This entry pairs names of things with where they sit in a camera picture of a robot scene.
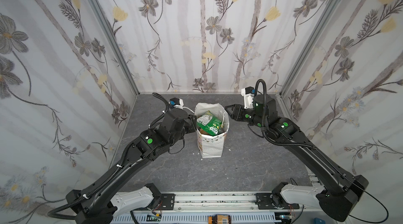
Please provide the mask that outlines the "green snack packet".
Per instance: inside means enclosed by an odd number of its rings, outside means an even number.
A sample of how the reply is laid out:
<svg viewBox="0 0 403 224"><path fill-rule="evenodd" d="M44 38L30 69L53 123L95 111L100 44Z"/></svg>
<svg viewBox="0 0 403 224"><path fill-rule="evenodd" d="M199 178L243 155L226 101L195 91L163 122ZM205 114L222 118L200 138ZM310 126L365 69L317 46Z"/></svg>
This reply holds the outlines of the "green snack packet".
<svg viewBox="0 0 403 224"><path fill-rule="evenodd" d="M205 114L197 118L197 127L208 130L210 129L213 131L216 136L219 134L222 134L224 132L224 126L222 124L222 121L217 118L214 114L212 114L210 111L207 111Z"/></svg>

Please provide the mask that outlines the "white paper bag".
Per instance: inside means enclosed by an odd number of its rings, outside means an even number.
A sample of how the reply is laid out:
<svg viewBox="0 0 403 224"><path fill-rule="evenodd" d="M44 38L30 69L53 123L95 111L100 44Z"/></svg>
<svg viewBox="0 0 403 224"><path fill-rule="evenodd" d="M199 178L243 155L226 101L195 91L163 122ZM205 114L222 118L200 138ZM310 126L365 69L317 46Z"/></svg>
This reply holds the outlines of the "white paper bag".
<svg viewBox="0 0 403 224"><path fill-rule="evenodd" d="M202 158L222 156L229 131L229 115L218 103L198 103L192 111L196 116L197 145Z"/></svg>

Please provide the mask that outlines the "orange paper snack packet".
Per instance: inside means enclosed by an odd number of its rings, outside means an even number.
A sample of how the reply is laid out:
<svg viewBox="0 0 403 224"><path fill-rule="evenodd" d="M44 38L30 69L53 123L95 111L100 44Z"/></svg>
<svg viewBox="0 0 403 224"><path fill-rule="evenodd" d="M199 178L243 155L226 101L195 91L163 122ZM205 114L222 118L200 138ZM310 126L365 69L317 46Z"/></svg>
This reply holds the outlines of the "orange paper snack packet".
<svg viewBox="0 0 403 224"><path fill-rule="evenodd" d="M213 131L211 131L210 129L205 130L205 129L199 128L199 132L200 132L202 135L216 136L216 134L215 134Z"/></svg>

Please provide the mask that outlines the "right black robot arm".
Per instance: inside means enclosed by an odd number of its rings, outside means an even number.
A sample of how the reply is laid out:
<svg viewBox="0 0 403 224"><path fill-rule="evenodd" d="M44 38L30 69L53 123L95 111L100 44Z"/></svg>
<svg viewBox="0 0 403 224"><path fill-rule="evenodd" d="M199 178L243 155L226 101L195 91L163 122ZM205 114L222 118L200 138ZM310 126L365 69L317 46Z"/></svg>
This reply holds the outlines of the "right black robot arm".
<svg viewBox="0 0 403 224"><path fill-rule="evenodd" d="M281 146L297 157L319 179L321 186L296 186L282 182L271 191L271 204L277 208L299 204L323 210L332 219L344 222L361 199L369 182L352 175L329 159L292 120L280 117L276 101L267 94L264 80L246 88L244 104L225 106L237 122L257 126L260 138Z"/></svg>

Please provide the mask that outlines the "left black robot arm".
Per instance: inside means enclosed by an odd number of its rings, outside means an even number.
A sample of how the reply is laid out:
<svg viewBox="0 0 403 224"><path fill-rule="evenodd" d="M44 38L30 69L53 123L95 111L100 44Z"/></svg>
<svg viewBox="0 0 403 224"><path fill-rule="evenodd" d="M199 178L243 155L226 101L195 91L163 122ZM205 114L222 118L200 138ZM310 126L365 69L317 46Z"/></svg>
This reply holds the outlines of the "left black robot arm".
<svg viewBox="0 0 403 224"><path fill-rule="evenodd" d="M97 181L83 190L72 190L67 204L48 212L48 217L78 224L109 224L118 207L112 202L119 190L141 169L168 152L186 134L197 130L196 116L175 107L173 100L153 93L165 110L123 150L120 159Z"/></svg>

